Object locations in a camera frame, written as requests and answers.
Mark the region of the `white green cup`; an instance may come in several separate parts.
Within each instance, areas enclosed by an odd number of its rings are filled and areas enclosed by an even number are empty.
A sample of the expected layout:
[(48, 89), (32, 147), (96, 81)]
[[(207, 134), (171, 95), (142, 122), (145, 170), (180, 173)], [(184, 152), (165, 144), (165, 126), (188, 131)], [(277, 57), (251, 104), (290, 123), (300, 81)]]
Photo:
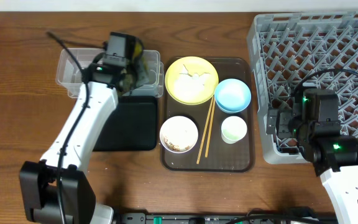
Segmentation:
[(226, 118), (221, 125), (221, 137), (227, 144), (234, 144), (243, 139), (247, 134), (247, 124), (239, 116)]

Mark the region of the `white bowl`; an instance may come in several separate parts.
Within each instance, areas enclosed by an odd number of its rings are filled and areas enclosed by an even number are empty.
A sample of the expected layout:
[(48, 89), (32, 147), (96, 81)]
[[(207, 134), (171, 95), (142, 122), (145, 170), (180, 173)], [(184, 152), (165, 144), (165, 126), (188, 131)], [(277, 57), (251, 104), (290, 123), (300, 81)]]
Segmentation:
[(183, 154), (190, 151), (198, 140), (196, 124), (186, 116), (168, 118), (160, 128), (160, 141), (169, 152)]

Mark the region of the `light blue bowl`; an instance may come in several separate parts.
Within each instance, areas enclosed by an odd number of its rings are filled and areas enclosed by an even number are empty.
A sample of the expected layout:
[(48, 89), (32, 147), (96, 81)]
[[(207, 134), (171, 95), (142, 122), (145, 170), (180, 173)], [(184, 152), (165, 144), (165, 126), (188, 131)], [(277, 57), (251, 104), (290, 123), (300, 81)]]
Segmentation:
[(243, 81), (229, 78), (217, 85), (214, 99), (221, 111), (234, 114), (250, 106), (252, 95), (250, 88)]

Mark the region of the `white tissue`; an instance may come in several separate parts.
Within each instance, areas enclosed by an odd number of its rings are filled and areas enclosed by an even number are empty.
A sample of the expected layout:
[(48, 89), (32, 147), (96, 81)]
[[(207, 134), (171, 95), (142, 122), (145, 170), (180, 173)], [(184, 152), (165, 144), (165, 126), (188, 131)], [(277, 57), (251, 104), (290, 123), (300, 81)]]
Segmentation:
[(211, 76), (210, 73), (206, 73), (206, 72), (200, 74), (196, 72), (190, 73), (186, 65), (183, 64), (178, 79), (182, 82), (185, 82), (185, 84), (188, 86), (193, 85), (193, 86), (204, 88), (210, 76)]

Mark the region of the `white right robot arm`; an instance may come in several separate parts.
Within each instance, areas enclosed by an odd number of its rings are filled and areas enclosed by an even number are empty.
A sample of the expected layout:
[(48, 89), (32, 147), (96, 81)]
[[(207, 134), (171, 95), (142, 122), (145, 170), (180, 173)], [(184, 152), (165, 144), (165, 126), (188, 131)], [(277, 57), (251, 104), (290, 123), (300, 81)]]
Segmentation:
[(290, 110), (270, 108), (267, 134), (294, 138), (304, 160), (313, 164), (339, 223), (358, 223), (358, 139), (341, 134), (338, 97), (332, 90), (307, 88)]

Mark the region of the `yellow green wrapper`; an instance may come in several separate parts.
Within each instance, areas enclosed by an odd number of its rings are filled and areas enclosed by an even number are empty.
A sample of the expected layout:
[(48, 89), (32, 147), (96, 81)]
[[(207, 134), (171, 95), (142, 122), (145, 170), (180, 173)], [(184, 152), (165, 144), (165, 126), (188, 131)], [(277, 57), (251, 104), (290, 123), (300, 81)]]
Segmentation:
[(144, 52), (144, 45), (142, 43), (141, 40), (136, 41), (134, 44), (134, 50), (133, 50), (133, 54), (132, 54), (132, 60), (134, 62), (140, 60), (140, 58), (142, 57)]

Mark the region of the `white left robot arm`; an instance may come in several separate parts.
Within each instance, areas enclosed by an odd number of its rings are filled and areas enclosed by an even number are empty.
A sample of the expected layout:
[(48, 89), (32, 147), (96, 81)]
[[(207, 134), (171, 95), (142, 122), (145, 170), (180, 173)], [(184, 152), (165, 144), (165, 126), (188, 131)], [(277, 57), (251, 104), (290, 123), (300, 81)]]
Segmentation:
[(111, 32), (103, 51), (79, 68), (78, 98), (58, 137), (38, 162), (19, 172), (26, 219), (34, 223), (112, 223), (86, 178), (91, 153), (119, 96), (148, 82), (142, 41)]

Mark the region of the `yellow plate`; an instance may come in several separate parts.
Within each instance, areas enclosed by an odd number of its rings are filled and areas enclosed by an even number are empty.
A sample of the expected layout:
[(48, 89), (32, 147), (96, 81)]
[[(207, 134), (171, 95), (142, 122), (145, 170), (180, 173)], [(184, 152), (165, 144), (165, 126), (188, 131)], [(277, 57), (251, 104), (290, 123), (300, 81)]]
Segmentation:
[[(183, 64), (186, 65), (190, 73), (210, 73), (210, 77), (204, 88), (186, 85), (178, 79)], [(213, 97), (214, 91), (219, 83), (219, 77), (215, 67), (201, 57), (182, 57), (175, 60), (167, 69), (165, 75), (165, 88), (169, 95), (179, 103), (185, 105), (199, 105), (207, 102)]]

